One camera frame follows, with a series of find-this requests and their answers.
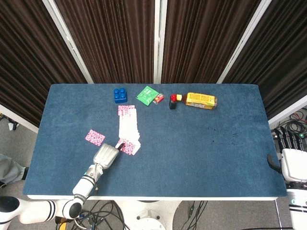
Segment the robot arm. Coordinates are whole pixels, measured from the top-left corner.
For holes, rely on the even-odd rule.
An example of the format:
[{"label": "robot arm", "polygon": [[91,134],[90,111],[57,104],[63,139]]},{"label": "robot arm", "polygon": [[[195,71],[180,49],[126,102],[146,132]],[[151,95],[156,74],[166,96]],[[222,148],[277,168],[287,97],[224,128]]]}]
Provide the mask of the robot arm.
[{"label": "robot arm", "polygon": [[275,165],[270,155],[267,160],[270,167],[282,173],[286,180],[293,228],[304,230],[307,226],[307,152],[297,134],[283,127],[282,133],[277,129],[274,131],[278,137],[281,166]]},{"label": "robot arm", "polygon": [[94,156],[94,164],[88,168],[74,187],[73,200],[25,201],[12,196],[0,196],[0,230],[6,230],[16,216],[19,216],[23,224],[49,221],[55,216],[66,219],[78,217],[84,202],[103,174],[103,170],[111,166],[122,147],[123,144],[118,149],[107,144],[101,146]]}]

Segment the blue toy block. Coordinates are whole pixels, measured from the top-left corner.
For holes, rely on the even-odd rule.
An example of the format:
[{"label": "blue toy block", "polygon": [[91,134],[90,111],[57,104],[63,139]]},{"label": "blue toy block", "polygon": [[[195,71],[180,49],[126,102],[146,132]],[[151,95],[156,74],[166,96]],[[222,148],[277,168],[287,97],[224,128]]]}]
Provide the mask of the blue toy block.
[{"label": "blue toy block", "polygon": [[114,89],[114,101],[116,104],[127,102],[127,92],[124,88]]}]

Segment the brown curtain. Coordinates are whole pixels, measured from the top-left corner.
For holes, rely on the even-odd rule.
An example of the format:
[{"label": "brown curtain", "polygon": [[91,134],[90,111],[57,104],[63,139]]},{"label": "brown curtain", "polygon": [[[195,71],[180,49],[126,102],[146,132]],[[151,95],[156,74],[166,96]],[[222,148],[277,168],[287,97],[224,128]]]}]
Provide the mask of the brown curtain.
[{"label": "brown curtain", "polygon": [[95,83],[150,83],[154,0],[56,0]]},{"label": "brown curtain", "polygon": [[53,83],[86,83],[40,0],[0,1],[0,104],[39,126]]},{"label": "brown curtain", "polygon": [[162,83],[216,83],[260,0],[168,0]]},{"label": "brown curtain", "polygon": [[259,85],[269,119],[307,95],[307,2],[273,0],[223,83]]}]

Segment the red object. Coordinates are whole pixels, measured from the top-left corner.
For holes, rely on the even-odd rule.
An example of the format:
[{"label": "red object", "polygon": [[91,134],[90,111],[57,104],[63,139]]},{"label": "red object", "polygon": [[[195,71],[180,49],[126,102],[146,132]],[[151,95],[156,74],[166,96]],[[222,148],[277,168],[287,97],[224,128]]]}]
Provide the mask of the red object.
[{"label": "red object", "polygon": [[171,95],[171,101],[176,102],[177,101],[177,94],[172,94]]}]

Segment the green package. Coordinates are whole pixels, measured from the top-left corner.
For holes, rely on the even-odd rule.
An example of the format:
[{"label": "green package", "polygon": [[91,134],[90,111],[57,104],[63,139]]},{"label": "green package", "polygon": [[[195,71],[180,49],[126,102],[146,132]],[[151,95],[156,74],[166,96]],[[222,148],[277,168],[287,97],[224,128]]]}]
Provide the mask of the green package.
[{"label": "green package", "polygon": [[145,105],[149,105],[150,102],[153,101],[153,99],[156,97],[156,95],[158,95],[159,93],[150,88],[149,86],[146,86],[142,92],[140,92],[140,94],[136,97],[136,99],[140,100],[141,102],[143,102]]}]

